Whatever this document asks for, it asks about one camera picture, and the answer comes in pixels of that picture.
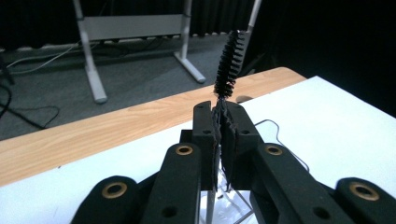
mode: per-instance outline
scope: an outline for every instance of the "wooden surface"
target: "wooden surface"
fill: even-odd
[[[258,97],[305,80],[287,68],[236,80],[233,97]],[[117,147],[192,119],[192,108],[216,102],[213,86],[135,105],[0,142],[0,186]]]

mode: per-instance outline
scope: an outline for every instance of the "wire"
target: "wire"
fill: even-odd
[[[8,94],[8,98],[7,98],[7,102],[5,105],[3,105],[3,110],[0,112],[0,119],[3,117],[3,115],[8,111],[9,105],[11,104],[11,100],[12,100],[12,92],[11,90],[3,85],[0,85],[0,89],[3,89],[7,92]]]
[[[19,112],[16,111],[16,110],[29,110],[29,111],[31,111],[31,110],[40,110],[40,109],[47,109],[47,108],[53,108],[53,109],[56,110],[56,112],[55,112],[55,115],[52,116],[52,118],[50,118],[49,121],[47,121],[44,125],[38,124],[38,123],[36,123],[36,122],[30,120],[30,119],[26,118],[23,114],[21,114],[21,113],[19,113]],[[48,128],[47,126],[48,126],[53,120],[55,120],[56,117],[58,117],[59,112],[61,111],[61,109],[60,109],[58,106],[55,106],[55,105],[48,105],[48,106],[42,106],[42,107],[36,107],[36,108],[9,108],[9,107],[8,107],[8,108],[7,108],[7,111],[8,111],[9,113],[13,114],[14,116],[16,116],[16,117],[22,119],[22,120],[25,121],[26,123],[32,125],[33,127],[37,128],[37,129],[39,129],[39,130],[44,130],[44,129],[47,129],[47,128]]]
[[[36,70],[38,70],[38,69],[44,67],[45,65],[47,65],[47,64],[49,64],[49,63],[55,61],[56,59],[58,59],[58,58],[64,56],[67,52],[69,52],[70,50],[72,50],[72,49],[75,47],[76,44],[74,44],[72,47],[70,47],[69,49],[67,49],[65,52],[58,54],[57,56],[53,57],[52,59],[46,61],[45,63],[39,65],[39,66],[36,67],[36,68],[30,69],[30,70],[26,70],[26,71],[10,72],[10,73],[11,73],[11,74],[26,74],[26,73],[34,72],[34,71],[36,71]]]
[[[309,173],[309,166],[308,166],[308,164],[306,164],[305,161],[303,161],[300,157],[298,157],[296,154],[294,154],[290,149],[288,149],[288,148],[279,140],[279,131],[280,131],[280,127],[279,127],[279,125],[278,125],[275,121],[273,121],[273,120],[271,120],[271,119],[264,119],[264,120],[262,120],[262,121],[260,121],[260,122],[258,122],[258,123],[256,123],[256,124],[254,124],[254,126],[258,126],[258,125],[263,124],[264,122],[267,122],[267,121],[270,121],[270,122],[274,123],[275,126],[277,127],[277,129],[276,129],[276,141],[277,141],[280,145],[282,145],[282,147],[285,147],[285,148],[291,153],[291,155],[293,155],[299,162],[301,162],[301,163],[305,166],[306,171]]]

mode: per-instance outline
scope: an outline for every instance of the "metal stand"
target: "metal stand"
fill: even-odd
[[[187,59],[187,49],[189,47],[190,36],[191,4],[192,0],[184,1],[183,22],[181,25],[181,38],[183,41],[183,46],[181,47],[180,52],[175,52],[175,57],[187,69],[187,71],[189,71],[189,73],[195,78],[195,80],[197,80],[197,82],[204,83],[206,81],[206,78]]]
[[[90,40],[181,34],[183,45],[180,52],[175,52],[175,57],[199,83],[205,82],[205,77],[187,60],[191,2],[184,1],[183,15],[84,17],[79,0],[73,0],[85,54],[85,69],[97,104],[106,102],[107,97],[93,61]]]

